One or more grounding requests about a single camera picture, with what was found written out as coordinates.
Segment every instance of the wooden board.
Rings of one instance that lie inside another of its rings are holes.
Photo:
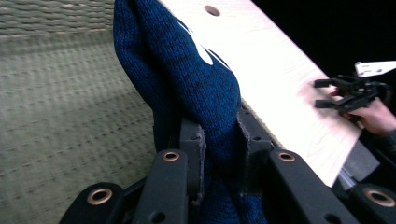
[[[244,101],[285,149],[302,156],[331,186],[360,130],[335,110],[313,107],[322,71],[248,0],[162,0],[235,73]]]

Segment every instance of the finger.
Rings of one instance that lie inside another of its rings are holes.
[[[349,115],[357,115],[361,117],[366,117],[368,114],[370,114],[370,109],[366,107],[362,107],[353,111],[349,112]]]
[[[352,119],[352,115],[350,114],[342,114],[341,116],[343,116],[344,119]]]
[[[338,96],[338,91],[330,92],[330,96]]]
[[[375,97],[375,99],[368,105],[368,107],[371,107],[372,109],[378,110],[381,108],[385,108],[386,106],[384,103],[379,99],[378,97]]]

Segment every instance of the blue knit glove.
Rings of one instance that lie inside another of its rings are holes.
[[[205,197],[199,223],[265,223],[260,197],[240,197],[237,80],[227,65],[189,35],[156,0],[116,0],[114,44],[126,74],[153,110],[156,148],[182,116],[205,131]]]

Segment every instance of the woven mat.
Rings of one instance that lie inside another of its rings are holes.
[[[57,223],[89,185],[147,174],[151,110],[111,31],[3,39],[0,68],[0,223]]]
[[[111,30],[114,0],[0,0],[0,39]]]

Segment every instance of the hole in board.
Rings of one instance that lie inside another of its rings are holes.
[[[207,13],[209,13],[212,16],[219,16],[220,15],[220,12],[215,7],[205,6],[205,10],[207,11]]]
[[[176,152],[167,152],[163,155],[165,161],[176,161],[179,157]]]
[[[148,217],[151,223],[161,223],[165,221],[166,215],[162,212],[153,212]]]
[[[341,224],[340,218],[333,214],[326,214],[324,216],[324,219],[326,219],[327,222],[332,223],[332,224]]]

